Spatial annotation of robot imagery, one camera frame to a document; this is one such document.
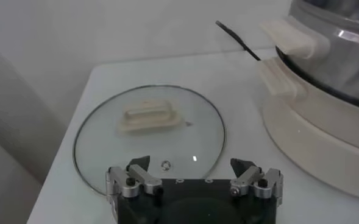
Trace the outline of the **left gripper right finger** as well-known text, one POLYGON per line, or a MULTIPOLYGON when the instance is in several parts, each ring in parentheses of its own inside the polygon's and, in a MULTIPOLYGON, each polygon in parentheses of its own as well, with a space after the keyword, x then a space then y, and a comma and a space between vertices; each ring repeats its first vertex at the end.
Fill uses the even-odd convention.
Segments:
POLYGON ((260 199, 283 198, 283 175, 280 170, 270 168, 266 172, 252 161, 237 158, 230 160, 236 178, 230 180, 230 194, 234 197, 247 195, 250 191, 260 199))

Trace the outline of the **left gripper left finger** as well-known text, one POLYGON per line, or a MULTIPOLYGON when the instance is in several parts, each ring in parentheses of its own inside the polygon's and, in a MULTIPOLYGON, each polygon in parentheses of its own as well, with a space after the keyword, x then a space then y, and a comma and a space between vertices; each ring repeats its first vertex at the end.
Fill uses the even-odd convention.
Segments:
POLYGON ((163 195, 163 181, 148 173, 150 159, 150 156, 132 159, 125 169, 109 167, 105 173, 106 196, 135 198, 141 192, 155 197, 163 195))

